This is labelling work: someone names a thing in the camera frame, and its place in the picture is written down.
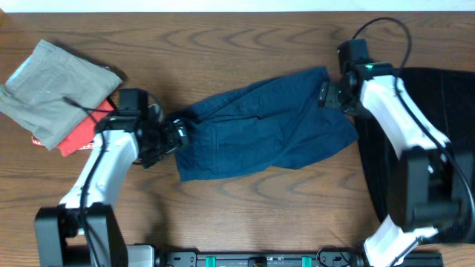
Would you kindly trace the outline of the dark blue shorts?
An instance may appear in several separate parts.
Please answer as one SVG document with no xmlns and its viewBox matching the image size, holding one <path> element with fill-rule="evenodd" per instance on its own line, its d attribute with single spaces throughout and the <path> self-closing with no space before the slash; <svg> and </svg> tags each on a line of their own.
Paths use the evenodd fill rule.
<svg viewBox="0 0 475 267">
<path fill-rule="evenodd" d="M 340 111 L 318 106 L 329 81 L 315 67 L 219 93 L 172 114 L 189 145 L 175 154 L 183 182 L 241 177 L 268 167 L 300 169 L 358 140 Z"/>
</svg>

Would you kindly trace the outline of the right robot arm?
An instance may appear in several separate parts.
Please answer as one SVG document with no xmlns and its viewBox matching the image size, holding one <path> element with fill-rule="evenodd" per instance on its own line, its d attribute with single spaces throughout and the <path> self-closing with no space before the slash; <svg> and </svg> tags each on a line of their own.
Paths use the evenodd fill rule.
<svg viewBox="0 0 475 267">
<path fill-rule="evenodd" d="M 387 215 L 364 241 L 355 266 L 400 266 L 417 246 L 462 223 L 468 227 L 461 239 L 469 242 L 474 155 L 456 150 L 433 126 L 391 64 L 348 64 L 340 82 L 323 83 L 318 105 L 375 119 L 397 158 L 386 187 Z"/>
</svg>

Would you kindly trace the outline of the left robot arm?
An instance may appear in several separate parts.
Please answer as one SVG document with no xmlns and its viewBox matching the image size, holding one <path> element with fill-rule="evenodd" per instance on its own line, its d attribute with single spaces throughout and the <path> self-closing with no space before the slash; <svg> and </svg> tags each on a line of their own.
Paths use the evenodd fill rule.
<svg viewBox="0 0 475 267">
<path fill-rule="evenodd" d="M 158 266 L 152 245 L 128 245 L 114 208 L 130 167 L 149 168 L 189 143 L 181 119 L 157 105 L 112 111 L 96 124 L 94 149 L 72 189 L 35 217 L 41 266 Z"/>
</svg>

